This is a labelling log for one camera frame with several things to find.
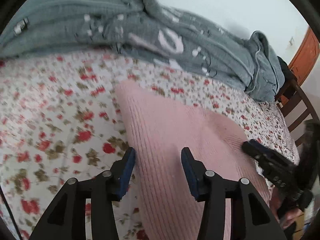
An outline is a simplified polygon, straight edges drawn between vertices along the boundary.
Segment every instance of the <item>orange door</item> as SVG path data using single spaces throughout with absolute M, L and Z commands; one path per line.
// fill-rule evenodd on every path
M 289 64 L 289 69 L 298 79 L 298 85 L 301 86 L 306 80 L 310 71 L 316 63 L 319 57 L 320 46 L 318 39 L 315 34 L 308 28 L 306 36 L 300 45 L 296 55 Z M 282 105 L 284 105 L 288 100 L 286 97 L 281 96 Z

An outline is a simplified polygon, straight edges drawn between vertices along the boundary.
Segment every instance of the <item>silver screw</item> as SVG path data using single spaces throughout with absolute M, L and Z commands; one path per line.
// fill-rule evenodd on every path
M 68 183 L 69 185 L 72 185 L 72 184 L 75 184 L 76 181 L 77 181 L 76 178 L 70 178 L 70 179 L 67 180 L 67 183 Z
M 206 171 L 205 174 L 208 176 L 208 177 L 213 177 L 214 176 L 214 171 Z
M 249 180 L 247 178 L 242 178 L 240 181 L 242 184 L 245 184 L 245 185 L 249 184 Z
M 111 171 L 104 171 L 102 173 L 102 176 L 105 177 L 105 178 L 110 177 L 111 175 L 112 175 Z

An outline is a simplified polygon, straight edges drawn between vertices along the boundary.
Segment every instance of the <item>floral bed sheet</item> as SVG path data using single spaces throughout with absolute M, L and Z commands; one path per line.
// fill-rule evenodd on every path
M 128 143 L 114 86 L 124 79 L 186 105 L 224 114 L 244 129 L 248 139 L 299 162 L 275 104 L 257 103 L 213 79 L 103 49 L 0 61 L 1 188 L 23 239 L 29 238 L 67 179 L 91 179 L 123 156 Z M 134 170 L 127 194 L 113 206 L 120 239 L 148 239 L 136 179 Z M 92 239 L 90 206 L 88 201 L 87 239 Z M 0 215 L 19 239 L 3 200 Z

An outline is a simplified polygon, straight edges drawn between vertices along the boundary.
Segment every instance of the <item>wooden chair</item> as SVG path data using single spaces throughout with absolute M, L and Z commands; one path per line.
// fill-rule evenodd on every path
M 280 111 L 282 112 L 283 116 L 286 117 L 302 100 L 303 103 L 306 105 L 307 109 L 288 127 L 289 132 L 292 132 L 299 124 L 301 124 L 309 114 L 311 114 L 312 118 L 319 121 L 319 117 L 313 108 L 310 100 L 307 98 L 306 94 L 303 92 L 301 87 L 298 85 L 298 83 L 294 80 L 288 80 L 284 83 L 282 88 L 279 90 L 278 94 L 275 96 L 275 101 L 277 101 L 285 92 L 285 90 L 288 87 L 293 87 L 296 91 L 294 95 L 289 99 L 289 101 L 280 108 Z M 295 141 L 296 146 L 299 146 L 303 143 L 304 140 L 304 134 Z

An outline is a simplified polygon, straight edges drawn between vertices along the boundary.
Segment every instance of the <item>pink garment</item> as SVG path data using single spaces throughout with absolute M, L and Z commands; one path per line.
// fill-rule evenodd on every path
M 129 145 L 137 151 L 140 213 L 150 240 L 197 239 L 204 203 L 190 194 L 181 165 L 183 147 L 225 179 L 248 178 L 268 203 L 266 182 L 241 151 L 247 137 L 228 117 L 153 95 L 133 81 L 116 87 Z M 230 239 L 226 201 L 224 239 Z

